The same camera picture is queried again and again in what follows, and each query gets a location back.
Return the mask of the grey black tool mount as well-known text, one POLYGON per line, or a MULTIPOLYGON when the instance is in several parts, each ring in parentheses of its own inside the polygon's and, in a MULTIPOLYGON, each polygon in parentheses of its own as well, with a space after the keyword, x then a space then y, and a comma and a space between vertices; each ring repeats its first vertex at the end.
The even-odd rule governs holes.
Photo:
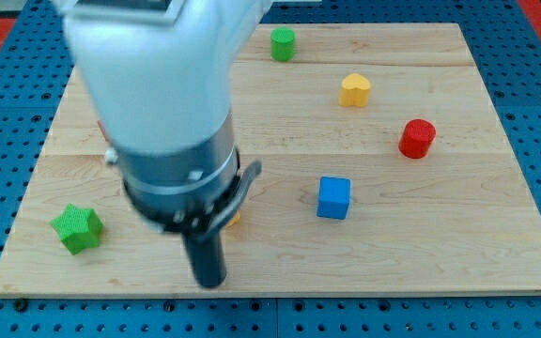
POLYGON ((218 232, 262 170, 240 166, 230 109, 107 116, 104 126, 131 203, 163 232, 218 232))

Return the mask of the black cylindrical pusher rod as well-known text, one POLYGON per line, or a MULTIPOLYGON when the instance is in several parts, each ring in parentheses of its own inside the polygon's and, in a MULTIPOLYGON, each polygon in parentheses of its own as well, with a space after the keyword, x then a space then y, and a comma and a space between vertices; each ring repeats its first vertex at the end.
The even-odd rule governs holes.
POLYGON ((216 234, 200 241, 195 235, 183 235, 182 239, 197 283, 205 288, 222 284, 226 266, 221 236, 216 234))

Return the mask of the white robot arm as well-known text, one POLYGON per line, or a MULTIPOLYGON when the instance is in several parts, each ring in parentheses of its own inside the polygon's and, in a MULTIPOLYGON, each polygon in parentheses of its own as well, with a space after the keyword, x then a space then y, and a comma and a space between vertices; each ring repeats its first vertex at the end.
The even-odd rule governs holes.
POLYGON ((225 278, 220 234, 262 165, 240 163, 230 70, 266 0, 58 1, 63 33, 133 206, 183 238, 195 280, 225 278))

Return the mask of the yellow block behind arm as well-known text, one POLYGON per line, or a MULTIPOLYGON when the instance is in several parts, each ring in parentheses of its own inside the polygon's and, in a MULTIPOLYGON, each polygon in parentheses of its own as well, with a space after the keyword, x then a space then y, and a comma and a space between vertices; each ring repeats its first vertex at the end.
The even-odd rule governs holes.
POLYGON ((233 226, 240 221, 240 213, 236 212, 235 215, 227 222, 226 227, 233 226))

